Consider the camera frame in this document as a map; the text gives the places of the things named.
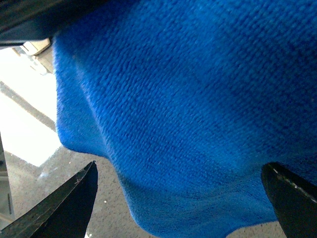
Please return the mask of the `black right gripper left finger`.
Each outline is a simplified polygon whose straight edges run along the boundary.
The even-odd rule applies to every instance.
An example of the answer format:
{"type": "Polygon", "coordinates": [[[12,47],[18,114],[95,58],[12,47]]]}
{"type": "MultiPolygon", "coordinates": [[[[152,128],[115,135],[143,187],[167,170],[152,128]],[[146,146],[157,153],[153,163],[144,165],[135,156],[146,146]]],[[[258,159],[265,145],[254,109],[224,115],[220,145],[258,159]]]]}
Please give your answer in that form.
{"type": "Polygon", "coordinates": [[[1,230],[2,238],[83,238],[96,194],[94,161],[81,169],[26,214],[1,230]]]}

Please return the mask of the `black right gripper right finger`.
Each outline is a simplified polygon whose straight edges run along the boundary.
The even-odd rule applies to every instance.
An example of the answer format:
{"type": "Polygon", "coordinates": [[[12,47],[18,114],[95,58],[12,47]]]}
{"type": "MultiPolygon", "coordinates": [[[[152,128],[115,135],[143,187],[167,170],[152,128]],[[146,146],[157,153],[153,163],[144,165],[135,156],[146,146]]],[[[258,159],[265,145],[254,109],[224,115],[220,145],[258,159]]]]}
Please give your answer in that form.
{"type": "Polygon", "coordinates": [[[288,238],[317,236],[317,187],[279,163],[262,167],[261,180],[288,238]]]}

